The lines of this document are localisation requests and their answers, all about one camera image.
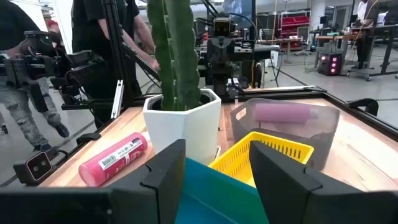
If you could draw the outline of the grey cart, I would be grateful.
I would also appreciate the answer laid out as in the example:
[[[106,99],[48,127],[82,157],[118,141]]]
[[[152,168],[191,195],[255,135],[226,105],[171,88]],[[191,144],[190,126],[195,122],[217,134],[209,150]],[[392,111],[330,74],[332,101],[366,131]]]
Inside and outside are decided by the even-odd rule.
[[[270,59],[271,52],[278,52],[280,47],[278,45],[261,45],[256,44],[254,49],[235,47],[234,54],[231,56],[232,61],[245,61],[245,60],[263,60]]]

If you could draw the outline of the yellow plastic basket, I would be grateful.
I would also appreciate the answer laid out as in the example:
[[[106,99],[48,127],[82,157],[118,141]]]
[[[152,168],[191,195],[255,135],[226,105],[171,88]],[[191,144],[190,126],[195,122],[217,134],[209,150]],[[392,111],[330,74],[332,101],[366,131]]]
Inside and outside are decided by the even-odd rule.
[[[215,159],[209,167],[251,187],[256,187],[249,161],[251,141],[260,141],[304,165],[314,152],[312,146],[253,131]]]

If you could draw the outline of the dark pink paint bottle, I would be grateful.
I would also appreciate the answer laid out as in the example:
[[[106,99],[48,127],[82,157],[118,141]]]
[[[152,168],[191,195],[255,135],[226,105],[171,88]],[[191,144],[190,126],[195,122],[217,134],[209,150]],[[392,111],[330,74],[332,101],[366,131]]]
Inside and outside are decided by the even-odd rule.
[[[147,139],[142,134],[130,134],[82,163],[78,168],[81,180],[89,187],[103,185],[139,158],[146,151],[147,145]]]

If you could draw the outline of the green cactus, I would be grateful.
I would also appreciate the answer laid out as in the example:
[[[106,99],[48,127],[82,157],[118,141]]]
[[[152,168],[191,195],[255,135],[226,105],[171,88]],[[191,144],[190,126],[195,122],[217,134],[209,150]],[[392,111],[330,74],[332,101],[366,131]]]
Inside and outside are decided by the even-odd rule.
[[[200,75],[190,0],[148,0],[155,58],[160,66],[164,111],[186,111],[200,105]]]

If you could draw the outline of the wooden-top desk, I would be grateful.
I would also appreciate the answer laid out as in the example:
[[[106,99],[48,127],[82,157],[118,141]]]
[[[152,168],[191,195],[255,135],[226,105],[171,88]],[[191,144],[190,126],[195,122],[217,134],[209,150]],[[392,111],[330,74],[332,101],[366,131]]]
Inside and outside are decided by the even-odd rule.
[[[353,68],[357,66],[358,61],[349,59],[346,57],[348,47],[350,44],[356,45],[358,39],[362,39],[365,36],[366,31],[371,31],[371,35],[374,37],[374,42],[378,37],[385,37],[386,40],[386,51],[383,57],[383,62],[379,66],[379,70],[375,67],[371,67],[371,56],[373,54],[373,47],[369,54],[369,58],[364,62],[362,69]],[[320,64],[320,54],[341,54],[342,55],[342,66],[340,75],[336,76],[350,76],[350,75],[361,75],[367,81],[370,81],[373,77],[379,77],[384,75],[393,75],[398,79],[398,68],[393,70],[389,69],[388,66],[392,62],[390,59],[391,51],[393,48],[394,37],[398,34],[398,24],[387,25],[379,27],[367,27],[367,28],[354,28],[350,34],[335,34],[335,35],[318,35],[315,37],[317,40],[317,57],[315,59],[316,70],[318,72],[318,66]]]

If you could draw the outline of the grey translucent plastic basket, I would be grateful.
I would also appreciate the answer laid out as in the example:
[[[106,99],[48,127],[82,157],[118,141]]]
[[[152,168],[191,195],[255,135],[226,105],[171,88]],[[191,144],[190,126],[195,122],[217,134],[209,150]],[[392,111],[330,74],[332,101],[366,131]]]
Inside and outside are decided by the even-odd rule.
[[[254,108],[258,103],[305,104],[319,111],[318,119],[306,123],[274,123],[256,121]],[[288,139],[312,146],[314,152],[307,165],[316,170],[322,170],[328,159],[333,138],[340,119],[340,111],[329,106],[294,103],[289,101],[253,98],[230,112],[233,136],[236,142],[252,131],[268,134],[278,138]]]

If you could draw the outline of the black table clamp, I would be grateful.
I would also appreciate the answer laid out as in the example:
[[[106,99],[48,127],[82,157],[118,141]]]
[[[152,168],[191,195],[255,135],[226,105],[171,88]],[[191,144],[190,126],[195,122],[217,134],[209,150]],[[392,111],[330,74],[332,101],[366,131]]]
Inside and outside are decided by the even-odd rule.
[[[371,98],[347,101],[346,106],[352,110],[362,111],[363,113],[368,113],[373,116],[377,116],[379,111],[379,103]]]
[[[86,134],[82,134],[80,137],[78,137],[76,139],[76,143],[82,144],[82,143],[88,143],[90,141],[96,141],[101,137],[100,134],[98,133],[86,133]]]

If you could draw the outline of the white pillar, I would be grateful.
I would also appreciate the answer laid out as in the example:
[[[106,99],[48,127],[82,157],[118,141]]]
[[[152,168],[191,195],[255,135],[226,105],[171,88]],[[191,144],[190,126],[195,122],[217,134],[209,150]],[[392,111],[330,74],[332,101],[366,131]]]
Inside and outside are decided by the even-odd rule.
[[[320,18],[325,15],[326,0],[308,0],[310,3],[310,30],[318,29]]]

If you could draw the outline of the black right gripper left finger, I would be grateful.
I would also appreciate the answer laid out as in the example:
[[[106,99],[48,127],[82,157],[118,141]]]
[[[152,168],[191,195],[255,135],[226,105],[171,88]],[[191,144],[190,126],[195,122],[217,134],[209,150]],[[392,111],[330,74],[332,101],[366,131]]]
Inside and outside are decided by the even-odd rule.
[[[185,178],[184,139],[111,184],[110,224],[174,224]]]

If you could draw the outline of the black handheld equipment rig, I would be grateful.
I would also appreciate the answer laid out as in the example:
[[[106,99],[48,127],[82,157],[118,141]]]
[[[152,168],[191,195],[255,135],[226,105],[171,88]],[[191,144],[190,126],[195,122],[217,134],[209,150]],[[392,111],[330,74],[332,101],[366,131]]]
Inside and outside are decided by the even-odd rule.
[[[53,46],[48,32],[32,30],[24,34],[25,52],[14,58],[0,56],[0,76],[7,78],[7,85],[28,90],[34,105],[39,111],[45,111],[47,106],[38,80],[49,77],[65,105],[80,105],[83,102],[81,88],[93,81],[104,60],[90,50],[68,55]]]

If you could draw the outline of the teal tray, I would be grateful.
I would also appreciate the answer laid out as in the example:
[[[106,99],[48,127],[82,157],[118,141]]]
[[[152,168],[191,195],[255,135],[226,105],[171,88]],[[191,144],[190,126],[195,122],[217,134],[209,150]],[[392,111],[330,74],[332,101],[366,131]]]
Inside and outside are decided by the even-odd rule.
[[[175,224],[269,224],[257,189],[186,158]]]

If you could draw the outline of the black aluminium table frame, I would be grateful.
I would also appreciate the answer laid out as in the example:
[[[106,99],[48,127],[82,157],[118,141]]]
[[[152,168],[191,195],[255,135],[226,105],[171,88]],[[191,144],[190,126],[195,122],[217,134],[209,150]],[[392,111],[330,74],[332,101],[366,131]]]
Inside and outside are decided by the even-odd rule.
[[[234,144],[229,112],[251,98],[293,101],[332,106],[340,111],[340,120],[327,159],[324,174],[360,190],[398,190],[398,128],[362,111],[352,110],[346,102],[315,86],[292,86],[246,90],[243,96],[223,100],[218,142],[220,154]],[[142,107],[145,96],[138,98],[114,121],[102,126],[96,141],[82,143],[59,161],[57,170],[42,182],[43,187],[82,187],[78,166],[103,149],[133,132],[146,131]]]

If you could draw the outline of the silver aluminium bracket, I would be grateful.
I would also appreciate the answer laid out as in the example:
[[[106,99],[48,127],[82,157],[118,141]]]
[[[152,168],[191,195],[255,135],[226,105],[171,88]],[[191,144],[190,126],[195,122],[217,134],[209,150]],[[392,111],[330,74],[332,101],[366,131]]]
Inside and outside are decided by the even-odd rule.
[[[116,119],[120,115],[121,104],[123,101],[123,94],[124,94],[124,82],[123,80],[118,80],[116,84],[113,107],[111,111],[111,119]]]

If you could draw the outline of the flat monitor screen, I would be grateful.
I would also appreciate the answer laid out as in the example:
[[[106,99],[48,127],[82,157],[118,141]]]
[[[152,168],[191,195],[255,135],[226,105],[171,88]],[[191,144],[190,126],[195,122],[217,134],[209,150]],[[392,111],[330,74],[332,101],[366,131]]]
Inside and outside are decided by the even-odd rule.
[[[224,0],[224,12],[230,14],[237,29],[251,29],[255,19],[256,0]]]

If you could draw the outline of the computer tower with lights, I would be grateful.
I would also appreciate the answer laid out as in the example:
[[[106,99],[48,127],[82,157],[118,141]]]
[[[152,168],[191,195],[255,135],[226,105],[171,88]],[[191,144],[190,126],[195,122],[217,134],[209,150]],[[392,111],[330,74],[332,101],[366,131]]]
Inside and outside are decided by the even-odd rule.
[[[341,73],[341,54],[320,54],[318,72],[326,76],[336,76]]]

